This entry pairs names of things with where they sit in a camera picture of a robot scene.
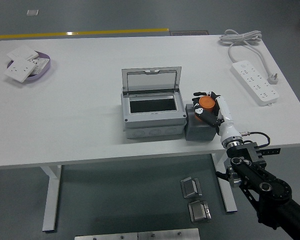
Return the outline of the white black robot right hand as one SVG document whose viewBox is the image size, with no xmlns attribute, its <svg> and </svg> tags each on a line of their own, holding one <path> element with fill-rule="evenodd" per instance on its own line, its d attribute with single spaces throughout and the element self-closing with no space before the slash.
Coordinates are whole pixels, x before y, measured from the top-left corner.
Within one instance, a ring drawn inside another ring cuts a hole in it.
<svg viewBox="0 0 300 240">
<path fill-rule="evenodd" d="M 225 149 L 243 143 L 241 134 L 234 126 L 227 102 L 221 95 L 213 91 L 195 92 L 193 95 L 196 118 L 215 128 Z"/>
</svg>

